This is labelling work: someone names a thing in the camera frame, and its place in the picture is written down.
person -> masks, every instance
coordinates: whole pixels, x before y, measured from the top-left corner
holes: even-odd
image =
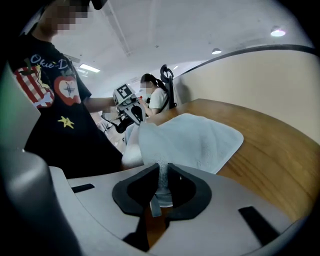
[[[140,88],[145,89],[147,95],[151,95],[149,105],[143,99],[139,99],[148,117],[169,109],[168,89],[160,79],[152,74],[144,74],[140,80]]]
[[[51,1],[32,31],[17,39],[8,60],[18,84],[41,113],[24,149],[61,168],[67,178],[121,170],[122,154],[90,115],[114,106],[113,98],[91,98],[72,63],[51,43],[88,8],[89,1]]]

yellow star graphic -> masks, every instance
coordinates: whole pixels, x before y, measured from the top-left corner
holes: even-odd
[[[74,122],[71,122],[69,120],[69,118],[64,118],[63,116],[61,116],[61,119],[58,120],[58,122],[63,122],[63,128],[66,128],[67,126],[71,127],[72,129],[74,128],[72,125],[74,125]]]

ceiling beam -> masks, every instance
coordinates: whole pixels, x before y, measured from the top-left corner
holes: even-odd
[[[122,29],[121,29],[121,27],[120,27],[119,21],[118,21],[117,16],[116,16],[116,13],[115,13],[112,5],[111,5],[111,1],[108,1],[107,4],[108,4],[108,6],[109,6],[109,8],[110,8],[110,11],[111,11],[111,13],[112,13],[112,16],[113,16],[113,18],[114,18],[114,21],[115,21],[118,29],[119,29],[119,32],[120,32],[120,34],[121,34],[121,36],[122,36],[122,38],[123,38],[123,41],[124,41],[125,46],[126,46],[127,53],[130,54],[131,51],[130,51],[129,45],[128,45],[127,40],[126,40],[126,38],[125,38],[125,35],[124,35],[124,33],[123,33],[123,31],[122,31]]]
[[[93,60],[99,59],[99,57],[110,48],[111,45],[115,45],[118,49],[121,49],[121,53],[123,57],[127,56],[127,50],[125,46],[121,43],[117,33],[115,32],[114,28],[110,24],[109,18],[106,15],[103,9],[95,10],[93,18],[95,19],[95,23],[98,23],[97,27],[101,26],[100,33],[105,34],[106,38],[108,38],[108,44],[105,44],[105,48],[100,49],[101,51],[97,52],[95,56],[92,56]]]
[[[157,5],[158,0],[152,0],[150,3],[150,10],[149,10],[149,28],[148,28],[148,43],[151,44],[155,38],[155,30],[156,30],[156,21],[157,21]]]

wooden table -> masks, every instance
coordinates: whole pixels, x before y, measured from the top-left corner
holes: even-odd
[[[218,172],[285,212],[292,221],[306,216],[320,189],[320,146],[269,115],[224,102],[196,99],[148,118],[163,124],[190,113],[235,128],[244,136],[239,150]]]

